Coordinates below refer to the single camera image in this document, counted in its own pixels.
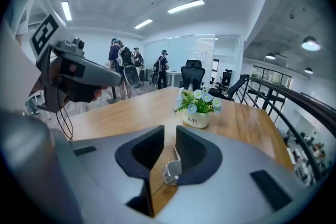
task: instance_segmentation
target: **backpack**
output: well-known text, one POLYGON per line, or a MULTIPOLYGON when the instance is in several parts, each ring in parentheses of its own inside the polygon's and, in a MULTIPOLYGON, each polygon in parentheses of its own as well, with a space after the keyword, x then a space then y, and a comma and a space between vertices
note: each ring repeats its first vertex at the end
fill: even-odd
POLYGON ((134 55, 127 47, 122 47, 118 51, 117 62, 120 67, 134 66, 134 55))
POLYGON ((160 60, 160 57, 158 57, 158 59, 156 60, 154 67, 153 67, 153 71, 154 72, 161 72, 162 71, 162 66, 161 66, 161 61, 162 59, 165 58, 165 56, 163 56, 160 60))

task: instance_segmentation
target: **mesh chair back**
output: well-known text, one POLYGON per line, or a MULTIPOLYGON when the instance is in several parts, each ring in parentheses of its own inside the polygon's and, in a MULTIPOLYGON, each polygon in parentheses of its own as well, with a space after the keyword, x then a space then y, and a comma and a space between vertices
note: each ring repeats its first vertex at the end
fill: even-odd
POLYGON ((185 66, 193 68, 202 68, 202 62, 200 60, 187 60, 185 66))
POLYGON ((187 90, 192 84, 193 91, 201 88, 201 82, 205 74, 204 68, 182 67, 182 86, 187 90))
POLYGON ((248 80, 250 75, 240 75, 240 79, 227 90, 228 98, 232 99, 235 92, 248 80))
POLYGON ((232 72, 223 72, 222 84, 224 86, 229 86, 231 81, 232 72))

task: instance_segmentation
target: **cable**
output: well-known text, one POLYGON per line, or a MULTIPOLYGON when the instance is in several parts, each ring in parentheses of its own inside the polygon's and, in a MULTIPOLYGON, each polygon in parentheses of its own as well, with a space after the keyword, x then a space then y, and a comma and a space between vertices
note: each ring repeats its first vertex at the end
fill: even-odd
MULTIPOLYGON (((57 103, 58 103, 58 107, 60 107, 60 105, 59 105, 59 95, 58 95, 58 93, 57 93, 57 103)), ((69 126, 68 126, 66 120, 65 120, 64 117, 63 117, 62 109, 60 109, 60 111, 61 111, 62 119, 64 120, 64 123, 66 124, 66 126, 67 126, 67 128, 68 128, 68 131, 69 131, 69 133, 71 134, 71 137, 69 137, 69 136, 66 134, 66 132, 64 131, 62 125, 61 125, 60 122, 59 122, 58 114, 56 113, 56 118, 57 118, 58 124, 59 124, 59 126, 62 128, 62 131, 64 132, 65 136, 66 136, 67 138, 69 138, 69 141, 71 141, 71 140, 72 140, 72 137, 74 136, 74 127, 72 126, 72 122, 71 122, 70 119, 69 119, 69 121, 70 121, 70 123, 71 123, 71 127, 72 127, 72 133, 71 133, 71 132, 70 132, 70 128, 69 128, 69 126)))
POLYGON ((71 137, 68 137, 68 135, 67 135, 66 132, 64 131, 64 129, 63 129, 61 123, 59 122, 58 114, 57 114, 57 113, 56 113, 56 118, 57 118, 58 124, 59 124, 59 126, 62 128, 62 131, 64 132, 65 136, 66 136, 67 138, 69 138, 69 140, 72 140, 72 138, 71 138, 71 137))
POLYGON ((72 140, 72 138, 73 138, 73 132, 74 132, 74 128, 72 128, 72 132, 70 131, 70 128, 69 128, 69 126, 68 126, 68 124, 67 124, 67 121, 66 121, 66 119, 64 118, 64 116, 63 116, 63 113, 62 113, 62 109, 60 110, 60 112, 61 112, 61 115, 62 115, 62 119, 64 120, 64 123, 65 123, 65 125, 67 126, 67 128, 68 128, 68 131, 69 131, 69 133, 71 134, 71 138, 70 138, 70 140, 72 140))

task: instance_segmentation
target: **round ceiling lamp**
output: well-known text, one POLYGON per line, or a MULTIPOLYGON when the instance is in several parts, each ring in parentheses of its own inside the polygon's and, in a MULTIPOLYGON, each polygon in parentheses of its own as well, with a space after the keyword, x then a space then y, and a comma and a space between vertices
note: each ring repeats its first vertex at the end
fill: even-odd
POLYGON ((302 48, 310 51, 318 51, 321 49, 321 46, 318 44, 317 40, 314 37, 308 36, 302 42, 302 48))
POLYGON ((270 60, 275 60, 275 55, 272 52, 270 52, 266 55, 266 58, 270 60))
POLYGON ((308 74, 314 74, 313 70, 311 70, 310 67, 307 67, 304 71, 308 74))

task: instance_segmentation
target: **green leaves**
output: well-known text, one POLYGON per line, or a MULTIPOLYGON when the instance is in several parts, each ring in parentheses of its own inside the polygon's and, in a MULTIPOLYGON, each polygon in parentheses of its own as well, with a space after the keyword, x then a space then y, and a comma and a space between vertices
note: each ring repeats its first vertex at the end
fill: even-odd
POLYGON ((214 112, 214 107, 212 102, 205 102, 202 99, 195 99, 193 92, 183 91, 181 93, 183 95, 183 100, 181 106, 174 110, 175 112, 180 112, 188 108, 189 105, 194 104, 197 106, 198 113, 210 113, 214 112))

